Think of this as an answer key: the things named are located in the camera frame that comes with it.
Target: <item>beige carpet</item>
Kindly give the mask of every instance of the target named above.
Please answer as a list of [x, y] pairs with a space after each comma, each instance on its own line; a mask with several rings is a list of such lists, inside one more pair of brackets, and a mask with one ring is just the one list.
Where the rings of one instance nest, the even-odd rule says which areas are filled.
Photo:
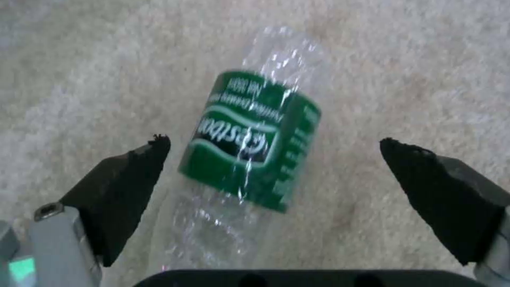
[[167, 133], [165, 171], [105, 285], [141, 279], [216, 75], [248, 33], [288, 25], [322, 43], [332, 77], [264, 265], [469, 274], [411, 210], [378, 140], [461, 158], [509, 189], [509, 15], [507, 0], [0, 0], [0, 219], [23, 236], [103, 157]]

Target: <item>plastic water bottle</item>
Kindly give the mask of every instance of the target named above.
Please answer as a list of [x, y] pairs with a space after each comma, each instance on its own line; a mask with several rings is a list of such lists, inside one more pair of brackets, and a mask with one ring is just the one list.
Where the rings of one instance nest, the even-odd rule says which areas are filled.
[[189, 179], [156, 222], [150, 273], [253, 266], [319, 122], [309, 97], [323, 59], [306, 35], [269, 27], [218, 76], [181, 161]]

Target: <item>clear plastic bottle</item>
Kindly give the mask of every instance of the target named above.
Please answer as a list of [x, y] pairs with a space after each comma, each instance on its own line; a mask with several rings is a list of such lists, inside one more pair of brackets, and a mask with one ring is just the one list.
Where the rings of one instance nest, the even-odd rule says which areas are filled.
[[[259, 31], [234, 66], [308, 96], [317, 93], [324, 56], [306, 35], [287, 27]], [[162, 205], [153, 234], [149, 273], [162, 270], [250, 268], [259, 256], [272, 211], [191, 179]]]

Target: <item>green light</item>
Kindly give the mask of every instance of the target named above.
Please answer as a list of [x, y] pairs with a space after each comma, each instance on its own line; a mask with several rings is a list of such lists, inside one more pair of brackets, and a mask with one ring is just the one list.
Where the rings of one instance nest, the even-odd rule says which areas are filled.
[[34, 259], [32, 257], [9, 263], [9, 271], [16, 282], [20, 282], [35, 272]]

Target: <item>green bottle label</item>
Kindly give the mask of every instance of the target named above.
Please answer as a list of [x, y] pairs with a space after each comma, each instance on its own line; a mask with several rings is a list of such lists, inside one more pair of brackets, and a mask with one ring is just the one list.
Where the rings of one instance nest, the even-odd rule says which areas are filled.
[[220, 74], [179, 166], [184, 175], [244, 200], [287, 210], [320, 109], [256, 74]]

